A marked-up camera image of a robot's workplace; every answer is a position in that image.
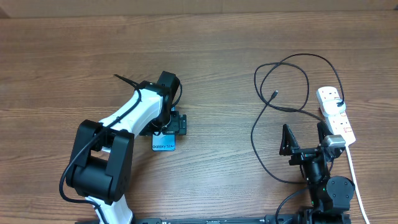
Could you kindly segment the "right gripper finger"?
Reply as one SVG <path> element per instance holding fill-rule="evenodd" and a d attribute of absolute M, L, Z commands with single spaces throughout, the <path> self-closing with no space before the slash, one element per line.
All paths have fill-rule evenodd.
<path fill-rule="evenodd" d="M 288 124 L 282 126 L 282 140 L 279 155 L 291 156 L 300 149 L 300 146 Z"/>
<path fill-rule="evenodd" d="M 328 129 L 328 126 L 326 125 L 325 122 L 321 121 L 317 123 L 317 130 L 318 130 L 318 139 L 319 143 L 322 143 L 322 141 L 329 135 L 332 135 L 333 133 Z"/>

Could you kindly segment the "blue Galaxy smartphone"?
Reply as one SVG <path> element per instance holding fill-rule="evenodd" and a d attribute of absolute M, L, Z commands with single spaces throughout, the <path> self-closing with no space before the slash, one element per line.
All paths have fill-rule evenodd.
<path fill-rule="evenodd" d="M 152 134 L 152 150 L 155 152 L 174 151 L 176 146 L 175 133 L 169 131 L 168 128 L 172 124 L 172 114 L 169 123 L 162 129 L 154 131 Z"/>

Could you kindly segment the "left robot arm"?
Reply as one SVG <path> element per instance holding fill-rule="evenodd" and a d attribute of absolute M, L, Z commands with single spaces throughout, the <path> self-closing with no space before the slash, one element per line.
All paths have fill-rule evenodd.
<path fill-rule="evenodd" d="M 125 197 L 135 138 L 150 136 L 153 151 L 173 151 L 176 136 L 187 133 L 186 115 L 175 110 L 182 95 L 176 74 L 163 71 L 155 83 L 122 80 L 133 87 L 132 98 L 107 118 L 79 125 L 59 183 L 65 201 L 94 208 L 95 223 L 135 222 Z"/>

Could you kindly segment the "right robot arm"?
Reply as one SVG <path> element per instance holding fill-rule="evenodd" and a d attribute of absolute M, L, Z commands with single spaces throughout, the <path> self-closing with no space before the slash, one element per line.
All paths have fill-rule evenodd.
<path fill-rule="evenodd" d="M 289 195 L 278 206 L 276 223 L 350 223 L 346 212 L 350 209 L 355 184 L 343 176 L 331 176 L 329 162 L 339 158 L 346 149 L 346 141 L 340 134 L 333 134 L 327 125 L 317 124 L 319 144 L 313 148 L 301 148 L 288 124 L 282 127 L 279 154 L 290 156 L 289 164 L 299 166 L 306 187 Z M 295 214 L 279 216 L 282 206 L 302 192 L 308 191 L 312 205 L 301 207 Z"/>

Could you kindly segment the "white charger adapter plug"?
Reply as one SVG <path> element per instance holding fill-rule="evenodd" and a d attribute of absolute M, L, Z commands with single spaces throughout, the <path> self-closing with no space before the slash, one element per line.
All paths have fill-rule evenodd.
<path fill-rule="evenodd" d="M 335 116 L 346 111 L 346 104 L 341 99 L 323 100 L 320 109 L 325 117 Z"/>

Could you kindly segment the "white power strip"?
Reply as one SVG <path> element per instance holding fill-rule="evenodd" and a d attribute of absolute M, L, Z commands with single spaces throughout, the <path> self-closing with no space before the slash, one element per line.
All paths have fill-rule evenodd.
<path fill-rule="evenodd" d="M 319 88 L 316 92 L 316 96 L 317 96 L 319 104 L 323 100 L 332 100 L 332 99 L 336 99 L 336 98 L 341 99 L 340 95 L 338 94 L 338 90 L 332 86 L 324 86 L 324 87 Z M 328 129 L 334 135 L 338 135 L 338 134 L 342 135 L 342 137 L 346 141 L 347 146 L 349 146 L 350 144 L 352 144 L 356 141 L 356 138 L 355 138 L 353 129 L 351 127 L 351 124 L 348 120 L 346 111 L 341 114 L 335 115 L 335 116 L 325 117 L 325 119 L 326 119 L 326 124 L 328 126 Z"/>

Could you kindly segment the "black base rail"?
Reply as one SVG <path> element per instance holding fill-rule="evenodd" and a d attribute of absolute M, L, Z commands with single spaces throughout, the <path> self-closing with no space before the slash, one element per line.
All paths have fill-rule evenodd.
<path fill-rule="evenodd" d="M 275 215 L 266 215 L 261 218 L 228 218 L 228 219 L 171 219 L 162 220 L 160 218 L 141 218 L 132 220 L 134 224 L 276 224 Z M 294 223 L 316 223 L 316 224 L 351 224 L 351 219 L 348 215 L 343 218 L 332 218 L 331 221 L 315 217 L 314 221 L 299 221 L 296 215 L 279 215 L 278 223 L 280 224 L 294 224 Z"/>

